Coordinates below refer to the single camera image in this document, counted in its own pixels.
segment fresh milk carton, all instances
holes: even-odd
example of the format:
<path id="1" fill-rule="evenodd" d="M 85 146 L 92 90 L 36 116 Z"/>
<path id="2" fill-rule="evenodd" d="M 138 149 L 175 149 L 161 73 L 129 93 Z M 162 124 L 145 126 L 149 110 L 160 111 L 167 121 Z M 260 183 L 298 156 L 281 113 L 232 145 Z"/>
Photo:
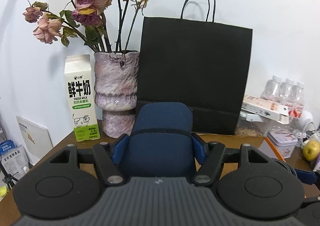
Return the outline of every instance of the fresh milk carton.
<path id="1" fill-rule="evenodd" d="M 67 56 L 64 74 L 77 141 L 100 138 L 94 108 L 90 55 Z"/>

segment pink textured vase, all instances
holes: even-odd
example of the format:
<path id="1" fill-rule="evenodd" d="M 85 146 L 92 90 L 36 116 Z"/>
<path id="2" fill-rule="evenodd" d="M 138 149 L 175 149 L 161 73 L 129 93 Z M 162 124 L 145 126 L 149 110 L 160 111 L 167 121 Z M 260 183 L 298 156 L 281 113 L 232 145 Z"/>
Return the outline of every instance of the pink textured vase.
<path id="1" fill-rule="evenodd" d="M 103 132 L 112 138 L 130 134 L 137 104 L 139 52 L 94 53 L 95 103 L 103 110 Z"/>

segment white wall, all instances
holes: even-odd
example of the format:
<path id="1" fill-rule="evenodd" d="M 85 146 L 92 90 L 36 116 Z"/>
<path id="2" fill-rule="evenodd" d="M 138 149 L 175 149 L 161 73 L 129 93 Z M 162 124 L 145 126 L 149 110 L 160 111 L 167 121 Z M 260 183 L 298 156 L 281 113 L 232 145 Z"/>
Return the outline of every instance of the white wall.
<path id="1" fill-rule="evenodd" d="M 38 0 L 50 4 L 56 14 L 69 0 Z M 185 17 L 204 20 L 206 0 L 193 0 Z M 40 43 L 32 31 L 36 24 L 24 21 L 27 0 L 1 0 L 0 7 L 0 112 L 10 138 L 23 143 L 16 115 L 47 127 L 56 145 L 72 131 L 64 83 L 66 55 L 90 53 L 82 40 L 72 39 L 68 49 L 60 42 Z M 146 16 L 179 17 L 184 0 L 151 0 Z M 306 83 L 306 109 L 320 121 L 320 0 L 217 0 L 216 22 L 253 29 L 252 55 L 247 93 L 259 96 L 273 75 Z M 123 28 L 129 32 L 133 8 Z M 115 41 L 118 9 L 116 0 L 107 10 L 107 27 Z M 129 49 L 140 48 L 143 17 L 139 14 Z"/>

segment bag handle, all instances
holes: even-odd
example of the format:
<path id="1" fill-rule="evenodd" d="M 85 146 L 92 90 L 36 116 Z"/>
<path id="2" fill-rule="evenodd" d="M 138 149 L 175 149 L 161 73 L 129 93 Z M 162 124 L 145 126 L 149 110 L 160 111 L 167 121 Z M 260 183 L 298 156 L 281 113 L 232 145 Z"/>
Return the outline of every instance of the bag handle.
<path id="1" fill-rule="evenodd" d="M 182 19 L 182 17 L 183 17 L 183 11 L 184 11 L 184 8 L 186 7 L 188 1 L 189 1 L 189 0 L 186 0 L 186 1 L 184 2 L 184 4 L 183 4 L 183 8 L 182 8 L 182 11 L 181 11 L 181 17 L 180 17 L 180 19 Z M 214 15 L 215 15 L 215 13 L 216 13 L 216 0 L 213 0 L 213 2 L 214 2 L 214 5 L 213 5 L 213 13 L 212 13 L 212 22 L 214 22 Z M 208 0 L 208 6 L 209 6 L 209 8 L 208 8 L 208 13 L 207 13 L 207 18 L 206 18 L 206 20 L 205 20 L 206 22 L 208 21 L 209 12 L 210 12 L 210 0 Z"/>

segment brown table surface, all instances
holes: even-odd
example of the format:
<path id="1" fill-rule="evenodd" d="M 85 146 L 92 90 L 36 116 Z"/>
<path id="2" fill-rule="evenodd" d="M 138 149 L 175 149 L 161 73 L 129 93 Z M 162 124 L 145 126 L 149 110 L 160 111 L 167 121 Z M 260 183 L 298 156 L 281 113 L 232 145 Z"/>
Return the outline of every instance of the brown table surface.
<path id="1" fill-rule="evenodd" d="M 101 121 L 98 121 L 100 128 L 101 138 L 98 140 L 77 142 L 74 136 L 74 133 L 71 132 L 66 138 L 64 138 L 59 144 L 57 144 L 48 154 L 46 154 L 38 163 L 40 164 L 42 161 L 50 157 L 52 154 L 66 146 L 67 144 L 76 144 L 79 149 L 91 148 L 94 144 L 100 142 L 114 142 L 114 139 L 106 136 L 101 127 Z M 244 143 L 249 143 L 255 147 L 259 147 L 262 143 L 262 137 L 238 137 L 238 136 L 225 136 L 225 135 L 212 135 L 212 134 L 202 134 L 201 138 L 206 141 L 218 141 L 226 145 L 228 148 L 240 148 L 240 146 Z M 311 170 L 308 163 L 303 159 L 301 150 L 299 148 L 295 148 L 291 158 L 286 159 L 286 161 L 297 169 Z M 80 168 L 84 171 L 87 171 L 94 176 L 96 176 L 93 165 L 91 164 L 80 164 Z M 237 169 L 237 164 L 225 164 L 222 175 Z M 307 197 L 319 196 L 320 191 L 315 185 L 306 185 L 303 184 L 305 189 L 305 195 Z M 21 217 L 17 206 L 13 200 L 12 190 L 0 201 L 0 225 L 1 226 L 10 226 L 15 221 L 17 221 Z"/>

